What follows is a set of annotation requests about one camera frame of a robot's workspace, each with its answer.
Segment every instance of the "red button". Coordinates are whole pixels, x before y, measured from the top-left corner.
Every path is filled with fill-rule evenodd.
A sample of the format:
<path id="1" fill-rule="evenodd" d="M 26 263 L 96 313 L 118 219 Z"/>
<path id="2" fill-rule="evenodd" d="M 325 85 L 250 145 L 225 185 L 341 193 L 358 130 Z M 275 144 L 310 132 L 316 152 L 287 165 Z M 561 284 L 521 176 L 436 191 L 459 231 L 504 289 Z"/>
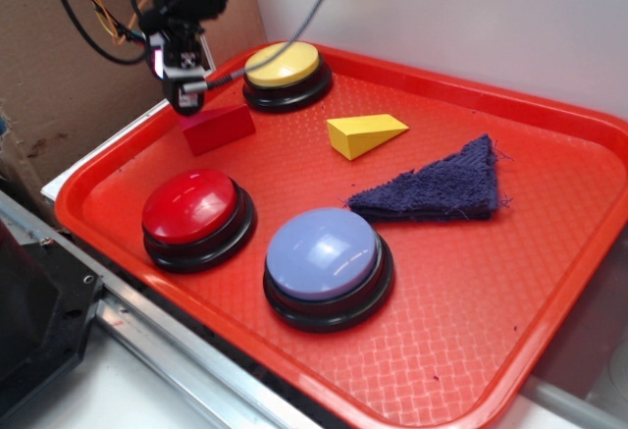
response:
<path id="1" fill-rule="evenodd" d="M 142 224 L 157 241 L 195 242 L 220 229 L 236 204 L 236 189 L 229 177 L 219 171 L 198 169 L 158 187 L 144 205 Z"/>

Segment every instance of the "tray rim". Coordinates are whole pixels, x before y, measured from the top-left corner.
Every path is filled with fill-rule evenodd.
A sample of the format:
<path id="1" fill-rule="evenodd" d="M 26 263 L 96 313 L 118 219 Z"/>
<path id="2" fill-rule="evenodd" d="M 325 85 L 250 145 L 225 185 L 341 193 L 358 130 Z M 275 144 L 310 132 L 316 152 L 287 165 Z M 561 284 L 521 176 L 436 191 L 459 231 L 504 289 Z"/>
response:
<path id="1" fill-rule="evenodd" d="M 564 102 L 418 68 L 410 68 L 399 63 L 383 61 L 319 44 L 315 45 L 337 74 L 345 74 L 355 65 L 375 68 L 378 70 L 377 77 L 373 76 L 371 72 L 365 71 L 364 74 L 367 74 L 368 77 L 361 79 L 413 93 L 419 92 L 418 94 L 421 96 L 596 143 L 610 150 L 622 161 L 624 170 L 627 170 L 628 122 L 624 120 Z M 264 46 L 266 45 L 252 48 L 234 57 L 208 79 L 218 79 L 237 69 L 250 55 Z M 217 89 L 211 95 L 219 95 L 224 90 L 230 89 L 233 83 Z M 515 116 L 517 111 L 514 109 L 515 107 L 519 107 L 518 110 L 521 109 L 520 107 L 525 107 L 525 120 Z M 118 139 L 78 168 L 62 186 L 55 203 L 55 213 L 59 222 L 96 249 L 99 249 L 98 245 L 102 246 L 105 243 L 113 245 L 113 242 L 107 237 L 79 221 L 77 215 L 80 213 L 80 202 L 78 200 L 89 194 L 89 186 L 93 184 L 96 178 L 106 179 L 117 169 L 121 160 L 129 160 L 128 149 L 129 145 L 133 144 L 131 142 L 133 139 L 147 140 L 155 134 L 168 131 L 177 122 L 176 117 L 172 107 L 163 108 L 147 123 Z M 144 143 L 138 142 L 134 145 L 133 151 L 138 153 L 143 149 L 143 146 Z M 484 393 L 459 418 L 430 427 L 475 428 L 486 425 L 499 416 L 532 371 L 534 364 L 595 273 L 597 266 L 602 262 L 607 250 L 612 245 L 612 241 L 619 235 L 627 219 L 628 188 L 626 188 L 625 183 L 621 193 L 617 195 L 612 206 L 603 214 L 600 223 L 592 232 L 588 245 L 581 249 L 578 260 L 574 260 L 572 266 L 565 270 L 560 284 L 554 288 L 545 305 L 538 310 L 525 333 L 522 333 L 519 342 L 523 344 L 518 344 L 513 348 L 494 379 L 485 388 Z M 599 247 L 590 247 L 589 244 L 592 242 L 598 244 Z M 114 262 L 125 264 L 125 268 L 144 267 L 134 256 L 120 252 L 114 247 L 109 247 L 109 252 L 106 255 Z M 147 283 L 146 285 L 155 286 L 158 284 Z M 176 289 L 172 289 L 171 292 L 175 297 L 182 295 Z M 350 424 L 373 428 L 408 427 L 383 419 L 383 415 L 357 401 L 351 395 L 333 391 L 326 385 L 325 379 L 313 372 L 304 372 L 302 365 L 292 361 L 286 355 L 281 354 L 281 358 L 277 358 L 279 349 L 274 349 L 270 343 L 263 341 L 258 336 L 251 335 L 231 316 L 221 313 L 219 309 L 208 308 L 206 304 L 190 300 L 189 296 L 183 302 L 186 304 L 183 306 L 186 312 L 195 316 L 201 313 L 204 317 L 204 324 L 207 324 L 218 334 L 227 336 L 228 341 L 283 378 L 289 381 L 298 380 L 300 390 L 305 391 L 315 401 L 332 412 L 338 413 L 335 408 L 338 408 L 339 405 L 346 405 L 346 397 L 348 397 L 349 402 L 353 404 L 352 411 L 339 414 L 339 417 Z"/>

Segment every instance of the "wooden block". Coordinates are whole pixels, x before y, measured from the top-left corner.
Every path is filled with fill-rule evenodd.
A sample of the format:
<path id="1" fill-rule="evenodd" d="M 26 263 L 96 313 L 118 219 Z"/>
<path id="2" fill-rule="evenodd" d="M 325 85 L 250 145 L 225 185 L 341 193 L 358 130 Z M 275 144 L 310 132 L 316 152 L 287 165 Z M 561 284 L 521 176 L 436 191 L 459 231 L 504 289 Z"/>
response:
<path id="1" fill-rule="evenodd" d="M 179 125 L 195 156 L 255 133 L 244 104 L 198 112 L 191 117 L 179 115 Z"/>
<path id="2" fill-rule="evenodd" d="M 349 161 L 384 144 L 409 127 L 389 114 L 334 118 L 327 121 L 332 147 Z"/>

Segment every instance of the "robotic end effector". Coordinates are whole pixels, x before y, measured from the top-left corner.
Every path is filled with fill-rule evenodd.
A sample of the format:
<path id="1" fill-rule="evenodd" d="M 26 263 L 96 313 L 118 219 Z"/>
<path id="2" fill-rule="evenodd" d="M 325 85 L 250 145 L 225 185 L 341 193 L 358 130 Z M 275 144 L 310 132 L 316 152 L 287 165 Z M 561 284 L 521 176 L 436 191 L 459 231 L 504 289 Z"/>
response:
<path id="1" fill-rule="evenodd" d="M 183 85 L 203 82 L 200 21 L 216 19 L 227 0 L 153 0 L 154 8 L 139 16 L 146 37 L 148 62 L 164 86 L 164 95 L 182 115 L 203 106 L 203 93 L 184 93 Z"/>

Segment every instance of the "navy cloth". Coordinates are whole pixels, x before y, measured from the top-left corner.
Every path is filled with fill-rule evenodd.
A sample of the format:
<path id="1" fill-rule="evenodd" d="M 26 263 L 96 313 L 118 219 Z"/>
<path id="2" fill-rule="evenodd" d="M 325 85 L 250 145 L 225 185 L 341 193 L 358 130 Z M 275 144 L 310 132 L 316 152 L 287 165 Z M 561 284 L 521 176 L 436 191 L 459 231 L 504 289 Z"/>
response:
<path id="1" fill-rule="evenodd" d="M 347 206 L 367 221 L 489 220 L 499 207 L 496 162 L 483 134 L 418 172 L 355 194 Z"/>

